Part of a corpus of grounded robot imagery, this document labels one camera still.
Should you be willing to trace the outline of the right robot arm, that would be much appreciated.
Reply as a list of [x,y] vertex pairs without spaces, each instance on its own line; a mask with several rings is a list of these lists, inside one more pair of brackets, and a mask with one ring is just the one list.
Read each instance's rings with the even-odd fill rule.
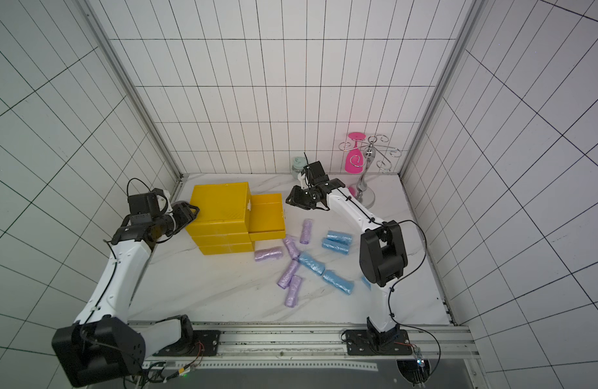
[[298,179],[300,183],[290,191],[286,204],[304,210],[333,211],[359,228],[359,265],[371,283],[368,346],[375,353],[393,349],[401,328],[391,311],[391,293],[408,265],[400,224],[374,215],[341,180],[329,178],[319,161],[304,167]]

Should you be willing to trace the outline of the blue bag roll top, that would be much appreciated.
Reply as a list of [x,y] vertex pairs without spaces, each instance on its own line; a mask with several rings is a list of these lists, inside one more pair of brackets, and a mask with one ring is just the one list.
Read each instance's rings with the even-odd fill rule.
[[353,243],[353,236],[349,233],[343,233],[339,231],[329,230],[327,239],[333,242],[343,243],[350,246]]

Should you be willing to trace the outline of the blue bag roll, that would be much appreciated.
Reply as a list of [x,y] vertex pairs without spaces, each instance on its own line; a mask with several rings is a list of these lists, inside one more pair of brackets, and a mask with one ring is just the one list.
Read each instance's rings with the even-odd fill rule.
[[349,233],[343,233],[339,231],[329,230],[327,239],[333,242],[343,243],[350,246],[353,243],[353,236]]
[[362,276],[362,282],[368,288],[368,290],[371,290],[371,283],[367,280],[366,277]]
[[332,270],[326,270],[323,273],[322,278],[329,285],[334,286],[335,288],[337,288],[338,290],[342,291],[343,293],[345,293],[347,295],[350,295],[353,292],[354,282],[351,280],[346,280],[343,277],[338,276]]
[[330,250],[330,251],[335,251],[335,252],[341,253],[341,254],[349,254],[349,251],[350,251],[349,244],[344,243],[344,242],[332,241],[331,239],[327,239],[327,238],[323,239],[322,248]]
[[314,272],[315,274],[317,274],[319,276],[322,276],[324,274],[324,272],[326,271],[325,264],[314,259],[309,253],[307,253],[305,251],[299,255],[297,260],[301,265],[303,265],[304,267],[307,267],[308,269],[310,269],[312,272]]

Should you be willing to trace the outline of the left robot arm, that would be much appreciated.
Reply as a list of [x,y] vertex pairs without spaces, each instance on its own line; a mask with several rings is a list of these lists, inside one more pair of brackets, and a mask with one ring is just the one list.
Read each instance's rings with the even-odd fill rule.
[[96,289],[73,324],[56,330],[52,348],[73,387],[141,374],[159,351],[189,353],[195,334],[185,315],[163,319],[142,332],[127,323],[130,304],[154,249],[196,220],[199,209],[171,204],[154,189],[127,198],[130,212],[107,241],[109,260]]

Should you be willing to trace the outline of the yellow drawer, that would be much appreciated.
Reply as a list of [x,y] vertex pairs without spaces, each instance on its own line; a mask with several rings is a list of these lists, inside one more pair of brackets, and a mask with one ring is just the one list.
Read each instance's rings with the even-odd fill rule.
[[252,242],[286,238],[281,194],[257,194],[251,197],[248,232]]

